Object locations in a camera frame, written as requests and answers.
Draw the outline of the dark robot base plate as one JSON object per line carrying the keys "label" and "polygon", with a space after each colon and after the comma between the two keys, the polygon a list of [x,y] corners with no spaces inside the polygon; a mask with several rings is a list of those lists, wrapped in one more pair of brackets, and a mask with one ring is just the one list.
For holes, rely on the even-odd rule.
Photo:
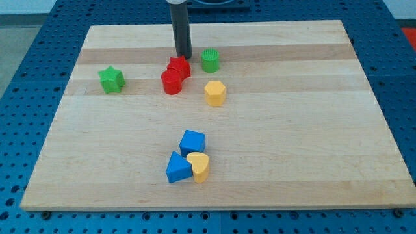
{"label": "dark robot base plate", "polygon": [[250,0],[187,0],[188,9],[193,10],[223,10],[250,8]]}

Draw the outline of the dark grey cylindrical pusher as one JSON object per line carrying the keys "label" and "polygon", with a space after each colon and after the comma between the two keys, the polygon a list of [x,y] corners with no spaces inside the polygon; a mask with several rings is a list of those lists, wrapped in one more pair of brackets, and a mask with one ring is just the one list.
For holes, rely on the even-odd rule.
{"label": "dark grey cylindrical pusher", "polygon": [[186,0],[168,0],[177,56],[192,57],[189,15]]}

